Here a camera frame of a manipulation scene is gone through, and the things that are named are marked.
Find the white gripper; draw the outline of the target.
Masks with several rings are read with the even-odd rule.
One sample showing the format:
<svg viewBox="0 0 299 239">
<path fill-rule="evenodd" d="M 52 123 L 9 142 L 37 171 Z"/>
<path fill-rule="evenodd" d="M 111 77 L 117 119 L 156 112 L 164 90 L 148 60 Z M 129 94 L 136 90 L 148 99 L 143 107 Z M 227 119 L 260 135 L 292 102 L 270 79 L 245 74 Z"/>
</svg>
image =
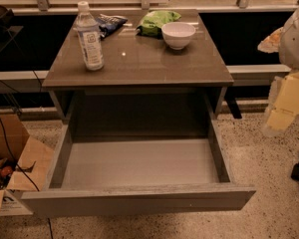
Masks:
<svg viewBox="0 0 299 239">
<path fill-rule="evenodd" d="M 283 28 L 273 31 L 260 42 L 257 49 L 268 54 L 276 53 L 279 49 L 280 62 L 291 69 L 299 70 L 299 7 Z M 299 71 L 292 71 L 284 78 L 275 77 L 269 91 L 262 133 L 269 137 L 277 136 L 283 133 L 298 115 Z"/>
</svg>

